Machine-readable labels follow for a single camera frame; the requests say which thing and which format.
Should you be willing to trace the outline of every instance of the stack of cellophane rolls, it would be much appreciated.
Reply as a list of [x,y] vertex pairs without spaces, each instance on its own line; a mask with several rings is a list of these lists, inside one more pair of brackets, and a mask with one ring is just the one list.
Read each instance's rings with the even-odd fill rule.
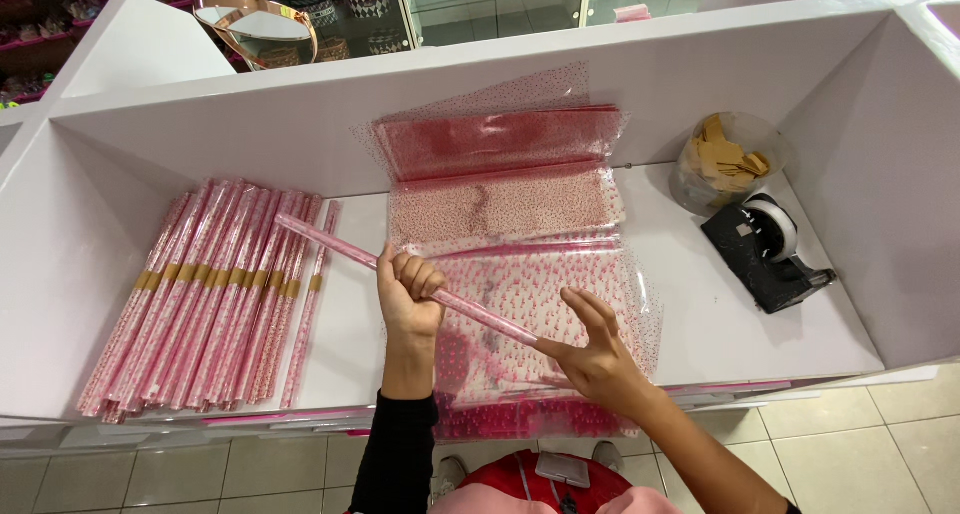
[[274,217],[314,224],[322,204],[210,178],[174,200],[78,410],[123,422],[273,397],[307,245]]

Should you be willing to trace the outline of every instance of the rose gold mirror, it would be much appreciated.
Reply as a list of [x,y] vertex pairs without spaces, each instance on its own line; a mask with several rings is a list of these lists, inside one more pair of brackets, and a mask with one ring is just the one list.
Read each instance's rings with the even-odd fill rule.
[[293,7],[269,0],[195,0],[193,15],[262,68],[308,64],[317,58],[310,17]]

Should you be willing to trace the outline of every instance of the shoe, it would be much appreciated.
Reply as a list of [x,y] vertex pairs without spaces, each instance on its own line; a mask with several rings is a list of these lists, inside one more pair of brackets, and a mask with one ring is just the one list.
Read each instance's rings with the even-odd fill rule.
[[452,492],[464,481],[467,474],[467,467],[464,465],[460,456],[452,455],[441,459],[437,471],[437,480],[433,492],[433,500]]
[[593,460],[618,474],[623,474],[623,456],[610,441],[597,443],[593,449]]

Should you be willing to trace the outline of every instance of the beige floor tile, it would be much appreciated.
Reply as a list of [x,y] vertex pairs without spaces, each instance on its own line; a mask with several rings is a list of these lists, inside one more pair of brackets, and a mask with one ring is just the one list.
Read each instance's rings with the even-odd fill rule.
[[[777,453],[770,441],[740,443],[730,445],[728,449],[756,471],[778,493],[793,500],[790,485],[786,481],[784,470],[781,469]],[[703,508],[690,493],[690,488],[687,487],[687,484],[684,484],[670,460],[666,459],[666,456],[662,453],[656,455],[656,460],[659,461],[660,471],[664,474],[663,482],[666,484],[666,495],[670,501],[677,508],[683,510],[683,514],[703,514]]]
[[33,511],[67,512],[123,506],[136,457],[136,452],[116,452],[52,458]]
[[330,437],[326,448],[326,484],[325,488],[352,486],[357,480],[360,461],[367,446],[367,437],[349,437],[337,435]]
[[440,465],[439,460],[444,459],[449,455],[459,455],[466,464],[466,470],[473,472],[491,461],[496,461],[507,454],[525,449],[531,449],[534,452],[540,451],[537,446],[536,439],[515,441],[476,441],[473,443],[452,443],[449,445],[434,446],[433,475],[437,475],[437,468]]
[[123,514],[217,514],[220,499],[199,502],[181,502],[179,504],[157,504],[154,506],[135,506],[123,509]]
[[940,366],[933,380],[867,388],[887,423],[960,415],[960,364]]
[[630,484],[653,488],[666,495],[656,460],[654,454],[623,458],[623,477],[630,480]]
[[[761,412],[756,409],[730,409],[688,414],[693,422],[699,423],[721,445],[755,443],[770,439],[767,436],[767,428],[763,425]],[[654,444],[654,450],[662,451],[656,444]]]
[[354,498],[354,486],[345,488],[327,488],[323,491],[323,511],[326,514],[343,514],[350,508]]
[[823,390],[820,397],[771,401],[760,408],[771,439],[882,425],[866,387]]
[[774,440],[803,514],[928,512],[884,426]]
[[900,453],[933,514],[960,505],[960,416],[890,425]]
[[323,503],[323,490],[241,496],[221,500],[220,514],[321,514]]
[[226,462],[223,497],[266,495],[324,486],[327,437],[234,439]]
[[541,452],[560,452],[590,459],[591,456],[594,455],[594,447],[600,441],[610,441],[616,445],[616,449],[620,451],[620,455],[622,456],[649,454],[654,451],[653,446],[650,444],[650,438],[643,433],[636,439],[628,437],[608,437],[601,439],[582,437],[578,439],[539,439],[536,442],[539,444]]
[[0,512],[30,514],[49,462],[48,457],[0,460]]
[[220,498],[229,443],[141,450],[129,479],[125,506]]

